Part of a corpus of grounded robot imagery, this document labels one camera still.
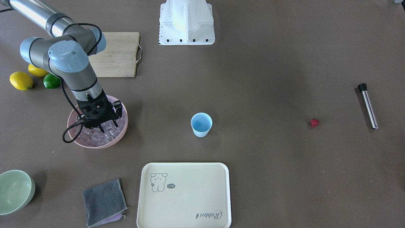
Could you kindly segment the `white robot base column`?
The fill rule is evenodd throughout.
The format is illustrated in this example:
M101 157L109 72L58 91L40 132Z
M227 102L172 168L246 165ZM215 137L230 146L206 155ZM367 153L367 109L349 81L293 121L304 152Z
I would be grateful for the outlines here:
M215 43L212 5L205 0L167 0L160 5L159 45Z

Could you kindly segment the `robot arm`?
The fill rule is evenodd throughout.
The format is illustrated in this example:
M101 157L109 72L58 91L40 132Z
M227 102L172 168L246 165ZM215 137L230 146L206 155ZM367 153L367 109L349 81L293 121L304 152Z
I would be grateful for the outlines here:
M107 42L100 28L74 22L66 14L42 0L2 0L1 4L19 12L51 36L25 39L20 45L22 58L35 67L44 69L60 78L72 91L81 115L73 127L88 129L116 121L122 116L120 101L110 102L98 82L89 56L106 48Z

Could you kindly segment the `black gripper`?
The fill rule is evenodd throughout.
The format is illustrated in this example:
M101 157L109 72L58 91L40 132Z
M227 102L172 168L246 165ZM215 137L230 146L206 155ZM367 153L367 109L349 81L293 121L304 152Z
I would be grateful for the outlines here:
M93 98L86 95L86 100L77 100L79 109L82 111L81 119L85 128L99 128L105 133L102 123L113 121L116 128L119 127L117 120L122 117L123 104L120 100L110 102L102 90L100 95Z

